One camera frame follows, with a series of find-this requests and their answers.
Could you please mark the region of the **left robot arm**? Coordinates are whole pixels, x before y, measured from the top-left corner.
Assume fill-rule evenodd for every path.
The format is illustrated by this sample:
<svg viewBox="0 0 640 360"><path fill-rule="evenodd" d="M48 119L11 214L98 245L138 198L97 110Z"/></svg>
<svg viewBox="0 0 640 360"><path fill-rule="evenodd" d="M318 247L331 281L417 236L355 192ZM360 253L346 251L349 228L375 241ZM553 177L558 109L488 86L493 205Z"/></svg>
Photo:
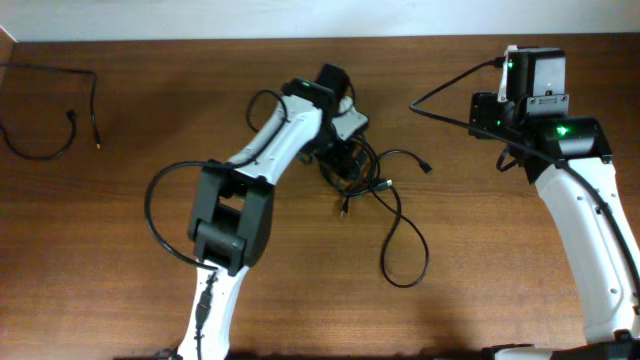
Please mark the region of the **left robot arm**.
<svg viewBox="0 0 640 360"><path fill-rule="evenodd" d="M242 282L271 233L275 186L300 155L332 159L368 119L348 96L347 73L324 65L313 81L296 77L277 94L270 119L240 152L201 172L188 236L198 260L188 328L176 359L223 359Z"/></svg>

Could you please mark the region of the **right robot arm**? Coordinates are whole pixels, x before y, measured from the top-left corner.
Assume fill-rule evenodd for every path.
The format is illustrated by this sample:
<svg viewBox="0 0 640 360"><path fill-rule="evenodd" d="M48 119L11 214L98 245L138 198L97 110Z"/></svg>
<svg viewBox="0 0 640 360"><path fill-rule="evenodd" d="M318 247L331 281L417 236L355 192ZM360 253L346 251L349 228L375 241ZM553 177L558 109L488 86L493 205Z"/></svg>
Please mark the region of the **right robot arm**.
<svg viewBox="0 0 640 360"><path fill-rule="evenodd" d="M485 359L636 359L639 356L639 248L621 205L613 152L599 121L572 117L559 48L510 45L492 61L498 91L473 95L470 135L505 143L510 163L549 210L578 289L585 345L485 348Z"/></svg>

